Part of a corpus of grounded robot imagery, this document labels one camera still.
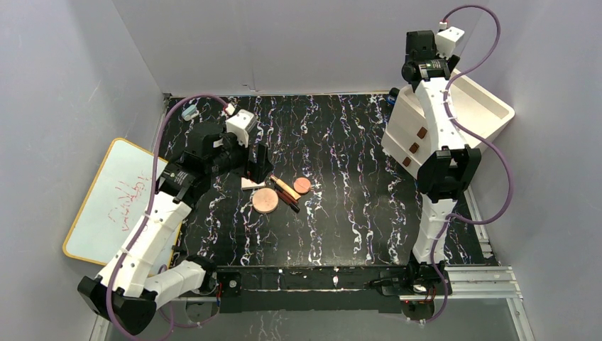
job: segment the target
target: gray floor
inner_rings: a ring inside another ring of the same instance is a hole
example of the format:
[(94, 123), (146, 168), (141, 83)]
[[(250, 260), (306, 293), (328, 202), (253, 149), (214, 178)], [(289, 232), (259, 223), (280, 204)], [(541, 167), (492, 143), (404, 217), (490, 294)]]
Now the gray floor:
[[(184, 303), (176, 303), (178, 322), (185, 321)], [(211, 307), (200, 308), (199, 319)], [(191, 316), (193, 307), (189, 307)], [(433, 323), (408, 323), (402, 315), (381, 315), (374, 311), (265, 311), (221, 314), (203, 328), (176, 329), (169, 338), (181, 340), (445, 340), (518, 341), (505, 299), (450, 300), (444, 314)], [(163, 336), (168, 324), (155, 317), (139, 335), (144, 340)], [(127, 340), (110, 328), (106, 341)]]

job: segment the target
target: black marble tabletop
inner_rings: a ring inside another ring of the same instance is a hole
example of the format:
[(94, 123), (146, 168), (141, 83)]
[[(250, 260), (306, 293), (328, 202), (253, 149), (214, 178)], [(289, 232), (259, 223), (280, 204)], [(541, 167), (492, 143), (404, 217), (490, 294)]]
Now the black marble tabletop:
[[(172, 98), (171, 108), (179, 98)], [(380, 94), (229, 97), (258, 116), (254, 141), (266, 143), (274, 174), (292, 185), (300, 176), (314, 186), (295, 214), (281, 202), (261, 215), (235, 175), (218, 177), (182, 226), (173, 262), (201, 254), (219, 266), (370, 266), (406, 264), (417, 239), (421, 198), (415, 180), (384, 154), (381, 137), (392, 107)], [(221, 106), (199, 99), (200, 116), (186, 122), (181, 109), (160, 146), (169, 159), (200, 121), (223, 123)], [(464, 199), (457, 212), (469, 216)], [(445, 241), (450, 264), (485, 260), (471, 225), (452, 222)]]

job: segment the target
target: yellow whiteboard border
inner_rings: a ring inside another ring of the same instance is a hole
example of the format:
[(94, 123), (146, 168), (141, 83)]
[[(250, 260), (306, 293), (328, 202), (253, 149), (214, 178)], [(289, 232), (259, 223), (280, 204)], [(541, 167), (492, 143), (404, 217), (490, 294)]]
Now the yellow whiteboard border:
[[(73, 254), (70, 254), (67, 251), (67, 243), (69, 242), (69, 238), (71, 238), (71, 234), (73, 233), (73, 229), (75, 228), (75, 225), (77, 225), (77, 221), (80, 219), (80, 215), (82, 214), (82, 211), (84, 210), (84, 207), (86, 206), (86, 202), (88, 201), (88, 198), (90, 196), (90, 194), (92, 193), (92, 190), (94, 189), (94, 185), (96, 185), (96, 181), (98, 180), (98, 177), (100, 176), (100, 172), (102, 171), (102, 168), (104, 167), (104, 162), (107, 160), (107, 158), (109, 157), (109, 154), (111, 153), (111, 150), (113, 149), (113, 145), (117, 142), (117, 141), (123, 141), (126, 142), (127, 144), (134, 146), (138, 149), (140, 149), (141, 151), (149, 154), (149, 155), (153, 155), (150, 151), (147, 151), (146, 149), (135, 145), (133, 143), (131, 143), (130, 141), (122, 138), (122, 137), (118, 137), (117, 139), (114, 139), (111, 142), (111, 145), (109, 146), (109, 150), (106, 151), (106, 154), (104, 154), (104, 158), (102, 159), (102, 163), (100, 164), (100, 167), (98, 168), (98, 171), (96, 172), (96, 175), (94, 177), (94, 180), (92, 181), (92, 184), (90, 185), (90, 188), (88, 189), (88, 193), (86, 194), (86, 198), (84, 199), (84, 202), (82, 202), (82, 205), (80, 206), (80, 210), (77, 212), (77, 215), (75, 216), (75, 220), (73, 221), (73, 224), (71, 224), (71, 228), (69, 229), (69, 233), (67, 234), (67, 237), (65, 238), (65, 241), (62, 243), (62, 252), (65, 254), (65, 256), (69, 257), (69, 258), (73, 258), (73, 259), (79, 259), (80, 261), (87, 261), (89, 263), (94, 263), (94, 264), (98, 264), (98, 265), (106, 265), (106, 263), (103, 263), (101, 261), (95, 261), (93, 259), (88, 259), (88, 258), (83, 258), (83, 257), (79, 257), (79, 256), (75, 256)], [(177, 236), (180, 234), (180, 229), (182, 228), (182, 223), (180, 223), (180, 226), (177, 227), (177, 234), (176, 234), (176, 238), (173, 241), (173, 244), (175, 244), (177, 242)], [(168, 263), (171, 262), (171, 259), (173, 258), (173, 250), (171, 251), (171, 256), (170, 256), (170, 261)]]

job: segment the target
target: gray wall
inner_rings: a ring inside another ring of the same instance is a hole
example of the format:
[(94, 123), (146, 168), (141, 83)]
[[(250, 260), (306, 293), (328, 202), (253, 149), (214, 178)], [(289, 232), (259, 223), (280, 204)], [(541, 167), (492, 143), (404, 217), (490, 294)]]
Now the gray wall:
[[(113, 2), (161, 90), (184, 95), (388, 91), (403, 81), (405, 32), (465, 1)], [(467, 38), (478, 16), (455, 17)]]
[[(496, 141), (514, 167), (515, 199), (488, 232), (498, 258), (515, 269), (538, 340), (599, 340), (602, 3), (525, 2), (491, 2), (503, 38), (472, 76), (516, 110)], [(481, 17), (465, 65), (489, 49), (492, 25)], [(506, 188), (487, 152), (474, 181), (483, 216), (497, 212)]]
[(110, 0), (2, 1), (2, 340), (88, 340), (61, 249), (111, 140), (149, 147), (162, 95)]

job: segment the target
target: white plastic bin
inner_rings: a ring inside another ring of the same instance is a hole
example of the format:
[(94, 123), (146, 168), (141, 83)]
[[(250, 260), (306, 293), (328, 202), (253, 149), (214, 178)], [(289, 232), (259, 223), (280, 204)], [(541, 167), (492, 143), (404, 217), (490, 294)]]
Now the white plastic bin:
[[(456, 80), (450, 93), (460, 124), (488, 141), (493, 141), (514, 117), (512, 107), (467, 76)], [(421, 129), (427, 130), (422, 138), (418, 134)], [(418, 168), (432, 154), (428, 134), (425, 114), (408, 85), (400, 90), (381, 144), (387, 154), (416, 178)], [(470, 147), (485, 151), (486, 146), (479, 140), (462, 131), (460, 134)]]

